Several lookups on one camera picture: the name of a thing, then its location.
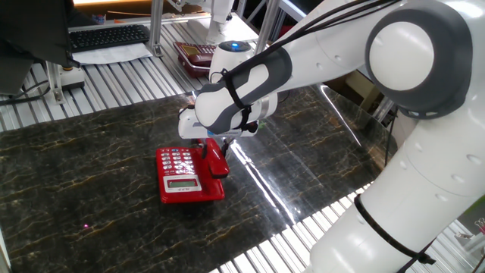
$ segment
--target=marble table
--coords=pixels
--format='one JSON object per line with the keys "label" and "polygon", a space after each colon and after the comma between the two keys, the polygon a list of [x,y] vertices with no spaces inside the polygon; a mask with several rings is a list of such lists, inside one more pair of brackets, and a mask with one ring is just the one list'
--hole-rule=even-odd
{"label": "marble table", "polygon": [[[387,131],[322,87],[292,92],[230,147],[226,198],[165,205],[155,150],[185,95],[0,134],[0,225],[14,272],[207,272],[371,182]],[[396,150],[391,142],[392,151]]]}

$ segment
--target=red telephone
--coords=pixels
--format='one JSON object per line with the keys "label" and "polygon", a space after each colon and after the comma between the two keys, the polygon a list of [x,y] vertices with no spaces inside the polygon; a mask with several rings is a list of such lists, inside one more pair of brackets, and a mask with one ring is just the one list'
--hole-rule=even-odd
{"label": "red telephone", "polygon": [[163,203],[202,202],[224,198],[221,178],[229,166],[213,139],[200,148],[157,149],[158,183]]}
{"label": "red telephone", "polygon": [[209,73],[215,46],[185,42],[174,42],[174,46],[179,54],[179,62],[191,77],[202,77]]}

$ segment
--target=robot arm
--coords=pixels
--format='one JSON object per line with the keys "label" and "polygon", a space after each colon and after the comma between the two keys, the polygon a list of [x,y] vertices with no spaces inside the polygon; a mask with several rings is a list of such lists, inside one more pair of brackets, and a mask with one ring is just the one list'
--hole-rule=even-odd
{"label": "robot arm", "polygon": [[[370,9],[366,10],[365,7],[369,2]],[[240,98],[241,103],[237,105],[234,102],[234,94],[229,93],[225,77],[200,90],[196,100],[195,116],[199,123],[210,132],[225,133],[239,127],[245,119],[250,122],[271,115],[276,109],[275,107],[270,107],[270,111],[260,111],[258,107],[261,107],[262,104],[257,102],[271,93],[332,80],[355,70],[364,64],[365,43],[372,28],[384,15],[399,5],[400,2],[397,1],[356,1],[349,4],[346,4],[345,0],[324,1],[268,50],[249,59],[228,74],[231,77],[230,84],[233,84],[236,96]],[[350,11],[355,13],[354,16],[374,12],[328,30],[304,35],[275,49],[278,43],[288,41],[293,35],[298,35],[299,30],[304,30],[304,26],[322,15],[329,14],[328,18],[332,20],[336,16],[344,14],[345,11],[330,12],[342,6],[349,6]],[[230,61],[230,55],[221,52],[231,52],[235,55],[239,50],[241,50],[239,46],[231,48],[227,44],[220,45],[214,55],[214,63],[217,68],[213,66],[211,71],[233,68],[228,67],[225,63]],[[255,102],[257,103],[252,107],[250,116],[245,118],[244,111],[241,111],[241,104],[253,105]],[[183,137],[191,137],[190,134],[182,132],[183,127],[181,129]]]}
{"label": "robot arm", "polygon": [[[368,3],[378,4],[370,11],[378,10],[288,40],[335,8],[355,4],[354,11]],[[485,194],[483,26],[482,0],[326,0],[242,64],[230,56],[244,52],[219,46],[215,57],[223,59],[214,60],[215,71],[229,72],[198,92],[195,108],[180,115],[179,132],[187,136],[190,119],[212,133],[241,133],[242,121],[274,111],[263,111],[261,103],[271,94],[330,80],[365,63],[380,91],[404,115],[421,121],[356,206],[314,245],[305,272],[403,272],[403,265],[416,260],[430,262],[425,246]]]}

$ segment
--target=white paper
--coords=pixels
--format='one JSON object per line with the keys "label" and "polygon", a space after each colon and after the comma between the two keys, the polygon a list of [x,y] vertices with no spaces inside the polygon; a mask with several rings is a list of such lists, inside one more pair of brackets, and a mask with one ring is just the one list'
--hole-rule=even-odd
{"label": "white paper", "polygon": [[73,59],[81,64],[111,64],[144,57],[152,57],[152,53],[142,43],[73,53]]}

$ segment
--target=computer keyboard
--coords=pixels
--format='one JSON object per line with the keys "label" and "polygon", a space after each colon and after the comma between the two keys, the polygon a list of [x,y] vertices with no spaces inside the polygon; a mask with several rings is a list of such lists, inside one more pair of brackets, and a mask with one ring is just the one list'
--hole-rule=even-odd
{"label": "computer keyboard", "polygon": [[149,29],[143,25],[109,27],[69,33],[72,52],[106,49],[138,42],[148,42]]}

